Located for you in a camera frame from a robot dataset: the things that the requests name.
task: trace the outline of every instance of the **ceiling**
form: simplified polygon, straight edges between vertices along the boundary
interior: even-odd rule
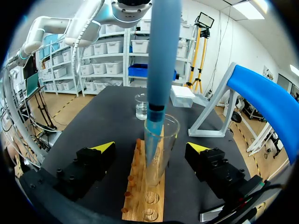
[[[222,13],[229,15],[229,8],[239,3],[242,0],[194,0]],[[264,16],[264,20],[248,20],[234,7],[230,9],[230,17],[238,21],[244,28],[246,28],[260,43],[268,50],[270,55],[276,61],[281,70],[289,73],[294,78],[298,79],[290,70],[290,64],[299,68],[299,62],[293,51],[292,44],[289,40],[288,34],[281,26],[281,23],[276,16],[275,10],[269,6],[268,12],[265,14],[261,8],[252,0],[251,4]]]

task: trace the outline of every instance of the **white container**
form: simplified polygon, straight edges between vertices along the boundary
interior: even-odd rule
[[[94,81],[92,81],[92,82],[85,82],[85,86],[86,86],[86,90],[87,91],[95,91],[96,90]]]
[[[178,45],[177,57],[186,58],[187,46],[183,44]]]
[[[182,24],[181,23],[181,28],[179,31],[179,37],[185,38],[185,39],[192,39],[192,33],[193,33],[193,26],[192,25],[187,25],[187,24]]]
[[[57,65],[61,62],[64,62],[64,57],[62,55],[58,55],[58,56],[53,58],[53,64],[54,65]]]
[[[64,90],[71,90],[75,87],[74,80],[66,80],[63,82]]]
[[[66,67],[54,70],[55,78],[60,78],[66,75]]]
[[[89,47],[85,48],[83,57],[88,57],[88,56],[92,56],[92,55],[94,55],[93,46],[89,46]]]
[[[107,74],[116,75],[122,72],[122,62],[106,63]]]
[[[93,46],[94,48],[94,55],[104,55],[107,54],[107,44],[106,43],[99,43]]]
[[[150,20],[141,20],[140,30],[141,31],[150,31]]]
[[[64,90],[64,84],[63,84],[63,82],[59,82],[59,83],[57,83],[57,84],[56,84],[56,87],[57,87],[57,90],[58,90],[58,91],[62,91],[62,90]]]
[[[69,62],[71,60],[71,52],[70,51],[64,52],[62,54],[62,56],[64,57],[64,62]]]
[[[121,28],[116,25],[111,25],[111,24],[106,25],[106,34],[117,33],[117,32],[121,32],[124,30],[125,30],[124,28]]]
[[[123,43],[121,41],[107,43],[107,52],[108,54],[123,52]]]
[[[173,85],[171,87],[170,98],[172,105],[175,107],[191,108],[195,95],[188,87]]]
[[[42,79],[43,80],[52,79],[52,73],[51,72],[44,73]]]
[[[106,64],[105,63],[93,64],[93,70],[95,75],[105,74],[107,72]]]
[[[45,68],[46,69],[48,69],[49,67],[51,67],[50,60],[45,61],[44,64],[45,64]]]
[[[88,76],[93,73],[93,65],[92,64],[82,65],[80,70],[81,70],[81,75]]]
[[[133,53],[147,53],[149,42],[146,40],[132,41]]]

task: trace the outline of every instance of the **blue bin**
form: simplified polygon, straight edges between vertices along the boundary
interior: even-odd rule
[[[44,43],[44,45],[48,45],[48,44],[56,42],[57,40],[58,40],[58,34],[52,34],[52,35],[46,36],[43,39],[43,43]],[[52,52],[59,49],[59,43],[52,44],[51,46],[52,46]],[[49,55],[50,55],[50,46],[44,48],[44,56],[47,57]]]
[[[45,54],[43,52],[43,49],[39,50],[39,60],[43,60],[44,57],[45,57]]]
[[[148,65],[147,64],[133,64],[129,67],[129,76],[147,77]],[[177,72],[174,70],[173,80],[176,79]]]

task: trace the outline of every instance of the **black tabletop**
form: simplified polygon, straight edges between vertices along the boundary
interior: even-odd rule
[[[136,139],[144,139],[144,122],[135,116],[134,96],[145,92],[145,88],[107,87],[80,111],[48,153],[42,167],[56,175],[56,169],[71,163],[79,149],[115,141],[117,158],[107,175],[102,181],[96,182],[77,203],[100,214],[121,219]],[[197,179],[185,160],[187,142],[220,148],[226,153],[230,163],[245,169],[246,179],[250,178],[244,159],[229,132],[224,138],[188,136],[188,128],[203,109],[197,104],[193,104],[192,108],[173,107],[169,100],[167,113],[180,122],[181,129],[171,154],[170,165],[165,170],[164,221],[198,223],[200,210],[223,203],[205,182]],[[201,128],[219,130],[221,126],[221,119],[212,111]]]

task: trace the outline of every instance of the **water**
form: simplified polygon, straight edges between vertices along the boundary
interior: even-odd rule
[[[146,120],[147,118],[147,104],[140,103],[136,105],[136,117],[139,120]]]

